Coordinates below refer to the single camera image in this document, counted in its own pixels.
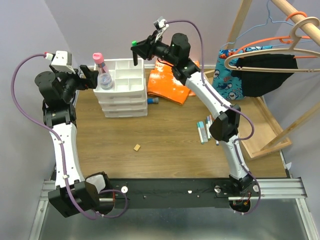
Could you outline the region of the green black highlighter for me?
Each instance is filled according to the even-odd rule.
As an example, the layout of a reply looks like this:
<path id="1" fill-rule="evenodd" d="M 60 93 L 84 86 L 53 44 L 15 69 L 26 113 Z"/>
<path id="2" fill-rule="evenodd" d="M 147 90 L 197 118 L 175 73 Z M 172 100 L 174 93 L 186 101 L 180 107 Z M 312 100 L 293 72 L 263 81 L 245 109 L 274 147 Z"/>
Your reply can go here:
<path id="1" fill-rule="evenodd" d="M 137 45 L 137 41 L 133 40 L 131 43 L 131 47 L 135 47 L 136 45 Z M 138 65 L 138 55 L 133 50 L 132 50 L 132 57 L 133 57 L 133 65 L 137 66 Z"/>

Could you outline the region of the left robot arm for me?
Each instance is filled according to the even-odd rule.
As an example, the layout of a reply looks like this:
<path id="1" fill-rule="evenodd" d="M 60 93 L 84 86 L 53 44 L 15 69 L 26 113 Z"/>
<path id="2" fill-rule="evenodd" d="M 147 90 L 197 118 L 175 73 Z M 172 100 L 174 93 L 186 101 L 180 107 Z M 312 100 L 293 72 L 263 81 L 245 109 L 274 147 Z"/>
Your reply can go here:
<path id="1" fill-rule="evenodd" d="M 55 189 L 48 193 L 48 200 L 65 218 L 80 211 L 97 210 L 100 197 L 107 197 L 111 191 L 105 172 L 84 177 L 76 145 L 77 116 L 72 99 L 76 91 L 95 89 L 98 74 L 86 65 L 73 72 L 52 66 L 50 71 L 41 72 L 34 79 L 43 97 L 43 123 L 49 130 L 55 154 Z"/>

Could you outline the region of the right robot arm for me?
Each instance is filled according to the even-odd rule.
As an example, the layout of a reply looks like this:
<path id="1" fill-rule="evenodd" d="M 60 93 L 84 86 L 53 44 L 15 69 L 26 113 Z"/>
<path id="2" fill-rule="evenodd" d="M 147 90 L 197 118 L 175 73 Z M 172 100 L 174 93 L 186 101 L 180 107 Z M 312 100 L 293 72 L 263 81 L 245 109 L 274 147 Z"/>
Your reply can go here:
<path id="1" fill-rule="evenodd" d="M 138 57 L 144 60 L 157 57 L 172 65 L 173 76 L 193 91 L 213 116 L 214 121 L 209 131 L 224 150 L 229 166 L 230 191 L 236 196 L 254 190 L 260 194 L 260 184 L 247 167 L 239 144 L 241 109 L 237 104 L 232 105 L 221 97 L 205 80 L 200 68 L 189 57 L 191 45 L 188 37 L 183 33 L 176 33 L 167 45 L 152 34 L 145 40 L 133 41 L 130 49 L 135 65 L 138 64 Z"/>

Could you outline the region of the clear paperclip jar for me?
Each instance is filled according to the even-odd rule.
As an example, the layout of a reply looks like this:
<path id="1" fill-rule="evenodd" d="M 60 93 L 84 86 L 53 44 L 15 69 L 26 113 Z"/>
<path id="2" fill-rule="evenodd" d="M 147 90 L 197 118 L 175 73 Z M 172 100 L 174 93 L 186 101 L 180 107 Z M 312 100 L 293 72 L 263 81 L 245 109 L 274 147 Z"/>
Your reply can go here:
<path id="1" fill-rule="evenodd" d="M 98 76 L 98 82 L 103 90 L 110 90 L 113 87 L 113 79 L 109 72 L 101 73 Z"/>

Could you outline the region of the pink cap pen tube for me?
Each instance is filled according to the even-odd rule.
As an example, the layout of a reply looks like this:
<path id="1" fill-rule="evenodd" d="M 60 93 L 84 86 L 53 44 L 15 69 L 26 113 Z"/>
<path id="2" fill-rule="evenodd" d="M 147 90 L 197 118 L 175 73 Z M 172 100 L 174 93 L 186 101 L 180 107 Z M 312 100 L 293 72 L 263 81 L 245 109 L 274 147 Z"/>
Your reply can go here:
<path id="1" fill-rule="evenodd" d="M 95 52 L 92 54 L 92 58 L 94 60 L 94 63 L 97 66 L 98 71 L 103 73 L 109 73 L 108 67 L 105 64 L 104 56 L 101 52 Z"/>

